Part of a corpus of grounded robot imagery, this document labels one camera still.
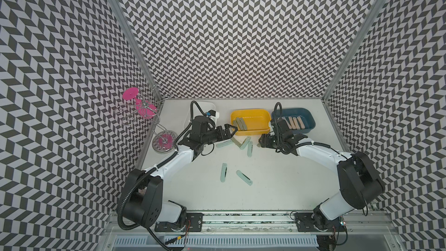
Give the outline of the mint fruit knife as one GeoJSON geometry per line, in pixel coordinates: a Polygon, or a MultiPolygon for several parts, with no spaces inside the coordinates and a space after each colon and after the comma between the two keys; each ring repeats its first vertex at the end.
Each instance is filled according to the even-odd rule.
{"type": "Polygon", "coordinates": [[[231,144],[233,144],[232,140],[228,140],[228,141],[225,141],[225,142],[217,144],[216,147],[217,148],[223,148],[223,147],[229,146],[231,144]]]}
{"type": "Polygon", "coordinates": [[[228,165],[226,163],[223,163],[222,167],[221,167],[221,174],[220,174],[221,182],[225,182],[225,180],[226,180],[227,169],[228,169],[228,165]]]}
{"type": "Polygon", "coordinates": [[[251,137],[250,137],[250,136],[247,136],[239,148],[240,148],[241,150],[244,150],[244,149],[248,146],[248,144],[250,143],[250,141],[251,141],[251,137]]]}
{"type": "Polygon", "coordinates": [[[249,186],[253,185],[253,181],[251,179],[248,178],[248,176],[246,176],[243,172],[241,172],[240,170],[236,171],[237,176],[242,179],[246,184],[248,184],[249,186]]]}
{"type": "Polygon", "coordinates": [[[249,143],[247,144],[247,156],[251,158],[252,154],[253,154],[253,142],[249,141],[249,143]]]}

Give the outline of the olive fruit knife angled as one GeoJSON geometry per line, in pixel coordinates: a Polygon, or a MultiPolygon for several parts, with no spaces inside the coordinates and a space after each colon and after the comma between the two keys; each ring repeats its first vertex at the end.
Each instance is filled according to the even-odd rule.
{"type": "Polygon", "coordinates": [[[247,131],[247,125],[244,121],[244,118],[239,117],[238,120],[239,120],[239,125],[240,125],[241,130],[247,131]]]}

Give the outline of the yellow storage box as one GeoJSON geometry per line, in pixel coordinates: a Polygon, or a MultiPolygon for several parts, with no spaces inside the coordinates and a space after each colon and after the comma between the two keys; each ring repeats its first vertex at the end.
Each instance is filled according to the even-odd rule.
{"type": "Polygon", "coordinates": [[[261,135],[270,132],[271,115],[265,109],[240,109],[231,113],[230,122],[233,123],[237,118],[243,119],[247,130],[239,130],[237,136],[261,135]]]}

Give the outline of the pink fruit knife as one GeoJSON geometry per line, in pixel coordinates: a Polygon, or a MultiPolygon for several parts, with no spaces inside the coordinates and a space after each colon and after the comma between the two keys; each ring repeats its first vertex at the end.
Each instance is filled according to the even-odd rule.
{"type": "Polygon", "coordinates": [[[295,126],[295,124],[294,124],[294,121],[293,121],[292,117],[288,117],[288,121],[289,121],[289,126],[290,126],[290,128],[291,128],[292,130],[295,130],[295,129],[296,129],[296,126],[295,126]]]}
{"type": "Polygon", "coordinates": [[[305,129],[305,124],[304,124],[304,122],[303,122],[303,119],[299,116],[299,117],[297,117],[297,120],[298,120],[298,123],[299,123],[299,125],[300,125],[300,128],[301,128],[302,130],[304,130],[304,129],[305,129]]]}
{"type": "Polygon", "coordinates": [[[296,118],[296,117],[293,117],[292,119],[293,119],[294,125],[296,126],[296,129],[299,130],[299,129],[300,129],[300,125],[299,125],[299,123],[298,123],[297,118],[296,118]]]}

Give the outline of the white storage box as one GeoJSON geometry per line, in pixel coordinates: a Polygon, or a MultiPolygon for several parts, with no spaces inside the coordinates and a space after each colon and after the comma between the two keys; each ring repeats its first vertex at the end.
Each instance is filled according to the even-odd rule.
{"type": "MultiPolygon", "coordinates": [[[[210,110],[217,111],[216,105],[212,102],[206,102],[206,101],[197,101],[200,108],[203,110],[204,113],[209,112],[210,110]]],[[[183,128],[185,129],[187,125],[191,122],[190,119],[190,105],[186,108],[186,115],[185,115],[185,121],[183,123],[183,128]]],[[[198,107],[196,105],[193,106],[193,119],[196,116],[202,116],[203,114],[199,111],[198,107]]]]}

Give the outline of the dark teal storage box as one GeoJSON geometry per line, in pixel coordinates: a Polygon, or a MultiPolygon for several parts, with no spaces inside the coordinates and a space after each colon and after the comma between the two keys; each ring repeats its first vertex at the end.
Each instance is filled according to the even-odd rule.
{"type": "Polygon", "coordinates": [[[292,131],[293,134],[307,134],[316,125],[312,114],[304,108],[278,109],[271,113],[271,125],[276,123],[282,131],[292,131]]]}

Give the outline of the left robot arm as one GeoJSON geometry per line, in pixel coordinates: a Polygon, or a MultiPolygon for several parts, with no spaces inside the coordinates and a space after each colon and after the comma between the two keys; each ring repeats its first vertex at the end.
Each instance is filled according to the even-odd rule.
{"type": "Polygon", "coordinates": [[[135,169],[128,175],[116,213],[122,230],[143,227],[149,230],[157,222],[168,223],[181,229],[187,222],[187,208],[173,201],[163,200],[164,182],[200,156],[206,145],[231,139],[238,128],[231,124],[217,125],[215,110],[205,112],[196,101],[190,110],[188,125],[173,142],[174,152],[158,164],[145,170],[135,169]]]}

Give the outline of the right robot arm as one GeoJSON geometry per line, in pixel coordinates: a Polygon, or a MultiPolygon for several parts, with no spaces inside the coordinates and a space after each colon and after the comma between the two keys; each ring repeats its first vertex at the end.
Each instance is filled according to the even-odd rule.
{"type": "Polygon", "coordinates": [[[339,152],[305,134],[294,134],[282,115],[282,104],[277,102],[270,121],[272,133],[260,137],[260,146],[310,159],[338,177],[338,191],[310,214],[311,228],[327,231],[340,225],[341,217],[353,210],[362,210],[366,216],[368,205],[385,192],[385,184],[371,159],[363,152],[339,152]]]}

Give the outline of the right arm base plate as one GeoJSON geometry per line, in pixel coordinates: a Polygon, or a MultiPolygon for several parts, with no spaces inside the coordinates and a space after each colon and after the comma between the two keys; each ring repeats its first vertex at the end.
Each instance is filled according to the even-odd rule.
{"type": "Polygon", "coordinates": [[[343,232],[341,218],[327,220],[320,213],[295,212],[292,214],[299,232],[343,232]]]}

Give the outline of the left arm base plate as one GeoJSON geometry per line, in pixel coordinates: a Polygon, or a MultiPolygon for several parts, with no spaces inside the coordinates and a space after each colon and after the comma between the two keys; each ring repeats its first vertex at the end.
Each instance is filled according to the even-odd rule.
{"type": "Polygon", "coordinates": [[[203,225],[203,213],[186,212],[184,219],[180,219],[178,223],[157,222],[155,226],[156,232],[201,232],[203,225]]]}

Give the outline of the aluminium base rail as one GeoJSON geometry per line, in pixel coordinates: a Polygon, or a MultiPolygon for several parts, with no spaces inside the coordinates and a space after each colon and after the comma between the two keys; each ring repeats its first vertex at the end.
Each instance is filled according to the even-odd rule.
{"type": "Polygon", "coordinates": [[[389,215],[382,210],[369,210],[363,215],[362,210],[354,210],[341,216],[343,232],[299,232],[292,214],[310,211],[192,211],[203,213],[202,234],[340,234],[340,235],[396,235],[397,229],[389,215]]]}

